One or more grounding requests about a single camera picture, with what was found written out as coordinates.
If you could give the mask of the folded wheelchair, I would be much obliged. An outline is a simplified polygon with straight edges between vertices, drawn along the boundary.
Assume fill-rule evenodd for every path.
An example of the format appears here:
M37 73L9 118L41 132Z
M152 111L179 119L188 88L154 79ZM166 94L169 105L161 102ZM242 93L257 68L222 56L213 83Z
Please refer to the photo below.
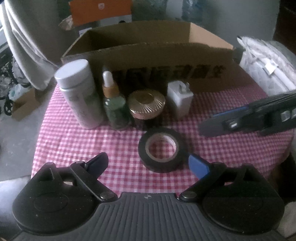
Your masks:
M15 86L28 88L31 84L18 67L8 43L4 43L1 45L1 100L4 100L1 113L7 116L12 114L13 101L9 98L9 92Z

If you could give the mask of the green dropper bottle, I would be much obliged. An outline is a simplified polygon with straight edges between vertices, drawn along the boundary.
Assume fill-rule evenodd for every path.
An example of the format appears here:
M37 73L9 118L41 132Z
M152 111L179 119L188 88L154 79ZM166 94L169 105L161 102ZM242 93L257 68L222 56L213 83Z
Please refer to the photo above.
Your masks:
M126 99L120 93L118 85L115 83L110 71L104 71L102 77L103 106L110 126L115 130L122 130L130 124Z

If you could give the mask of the grey curtain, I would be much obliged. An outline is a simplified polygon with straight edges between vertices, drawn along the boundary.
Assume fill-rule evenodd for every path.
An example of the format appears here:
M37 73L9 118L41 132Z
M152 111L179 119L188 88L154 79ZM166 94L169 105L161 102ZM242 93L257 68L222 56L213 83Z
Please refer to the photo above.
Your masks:
M71 36L59 27L60 1L1 1L1 24L12 54L29 83L47 88Z

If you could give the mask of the large brown cardboard box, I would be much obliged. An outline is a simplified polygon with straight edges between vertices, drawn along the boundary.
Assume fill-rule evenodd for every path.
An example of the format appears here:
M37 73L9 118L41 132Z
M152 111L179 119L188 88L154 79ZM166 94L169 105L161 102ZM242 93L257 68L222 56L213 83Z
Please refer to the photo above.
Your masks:
M197 93L228 82L233 49L193 23L137 21L88 30L61 60L88 60L96 84L102 83L104 71L110 71L126 96L143 89L166 94L174 80L189 83Z

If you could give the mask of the gold lid cosmetic jar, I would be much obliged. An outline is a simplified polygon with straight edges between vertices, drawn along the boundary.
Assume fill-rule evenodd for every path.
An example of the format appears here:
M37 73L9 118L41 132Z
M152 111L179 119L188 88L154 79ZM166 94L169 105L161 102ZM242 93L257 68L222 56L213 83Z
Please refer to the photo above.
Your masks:
M156 90L138 90L128 97L127 104L134 118L150 120L163 112L166 98Z

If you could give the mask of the pink checkered tablecloth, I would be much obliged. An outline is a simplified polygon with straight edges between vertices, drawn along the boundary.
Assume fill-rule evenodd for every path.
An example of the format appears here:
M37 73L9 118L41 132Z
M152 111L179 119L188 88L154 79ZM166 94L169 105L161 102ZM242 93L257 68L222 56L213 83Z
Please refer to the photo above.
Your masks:
M265 98L264 91L238 65L233 77L241 86L215 92L198 91L190 113L176 121L164 113L164 125L182 135L188 151L209 162L223 162L229 167L250 163L266 178L290 152L293 131L261 137L257 133L232 133L206 138L200 136L197 125L212 114L236 108ZM32 174L47 162L67 167L77 161L88 161L101 152L107 153L109 165L99 180L116 194L122 192L181 193L196 182L195 175L184 165L165 174L149 171L141 163L138 142L143 132L134 128L122 131L109 126L85 130L79 126L60 89L53 92L39 137Z

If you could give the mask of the orange product box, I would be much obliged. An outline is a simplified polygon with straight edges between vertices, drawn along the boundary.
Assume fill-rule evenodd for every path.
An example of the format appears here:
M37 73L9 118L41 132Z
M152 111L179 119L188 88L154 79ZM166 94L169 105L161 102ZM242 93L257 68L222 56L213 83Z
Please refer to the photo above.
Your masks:
M132 14L132 1L74 0L69 2L74 26Z

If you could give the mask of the white cap supplement bottle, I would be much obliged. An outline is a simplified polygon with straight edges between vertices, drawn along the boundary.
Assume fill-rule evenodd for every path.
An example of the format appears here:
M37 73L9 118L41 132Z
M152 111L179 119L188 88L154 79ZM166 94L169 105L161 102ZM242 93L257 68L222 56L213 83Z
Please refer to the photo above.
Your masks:
M54 78L79 125L93 129L103 123L101 99L86 59L64 64L55 72Z

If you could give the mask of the black electrical tape roll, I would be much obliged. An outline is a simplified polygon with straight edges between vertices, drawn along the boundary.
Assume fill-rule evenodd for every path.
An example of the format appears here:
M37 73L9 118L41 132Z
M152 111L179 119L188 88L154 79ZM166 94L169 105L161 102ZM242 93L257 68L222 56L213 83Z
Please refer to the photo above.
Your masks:
M142 164L156 173L175 171L188 157L183 137L170 128L153 128L144 133L138 154Z

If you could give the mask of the white power adapter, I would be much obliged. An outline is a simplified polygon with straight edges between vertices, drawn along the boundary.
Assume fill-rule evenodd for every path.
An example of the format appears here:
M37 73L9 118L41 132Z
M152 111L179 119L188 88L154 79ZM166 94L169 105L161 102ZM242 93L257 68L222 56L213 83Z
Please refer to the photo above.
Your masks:
M176 80L168 83L166 101L177 120L189 114L193 96L188 82Z

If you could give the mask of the white quilted mattress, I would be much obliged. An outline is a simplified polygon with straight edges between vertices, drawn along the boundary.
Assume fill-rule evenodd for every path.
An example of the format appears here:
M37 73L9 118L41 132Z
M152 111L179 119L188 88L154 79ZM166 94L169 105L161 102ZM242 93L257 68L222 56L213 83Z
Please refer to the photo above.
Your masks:
M277 41L237 37L240 67L269 95L295 90L295 54Z

